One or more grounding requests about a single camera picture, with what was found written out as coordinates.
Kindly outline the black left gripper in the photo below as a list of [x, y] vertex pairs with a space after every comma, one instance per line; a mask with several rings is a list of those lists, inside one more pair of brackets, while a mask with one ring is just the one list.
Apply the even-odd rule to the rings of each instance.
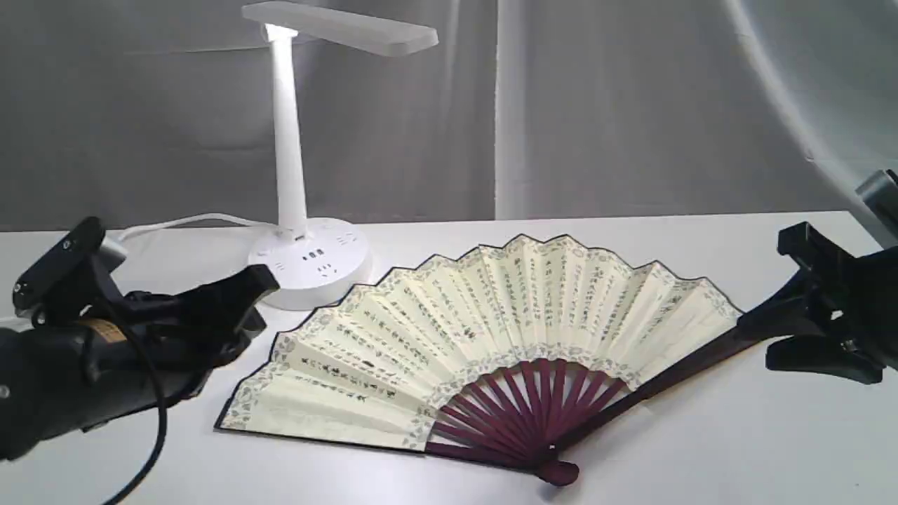
[[269, 267], [252, 264], [182, 294], [134, 291], [119, 304], [119, 327], [137, 339], [159, 372], [223, 368], [265, 332], [256, 306], [279, 288]]

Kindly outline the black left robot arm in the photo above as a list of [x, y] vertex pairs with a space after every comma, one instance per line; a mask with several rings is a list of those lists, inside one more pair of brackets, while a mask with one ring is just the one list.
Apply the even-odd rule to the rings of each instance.
[[256, 304], [278, 289], [261, 265], [177, 295], [122, 294], [94, 264], [71, 272], [43, 324], [2, 330], [2, 458], [193, 399], [265, 329]]

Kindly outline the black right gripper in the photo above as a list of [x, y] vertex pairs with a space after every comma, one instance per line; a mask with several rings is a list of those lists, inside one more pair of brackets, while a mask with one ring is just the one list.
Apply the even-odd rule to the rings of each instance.
[[808, 222], [779, 231], [777, 252], [799, 270], [740, 316], [735, 342], [770, 343], [767, 370], [879, 384], [896, 370], [896, 248], [855, 257]]

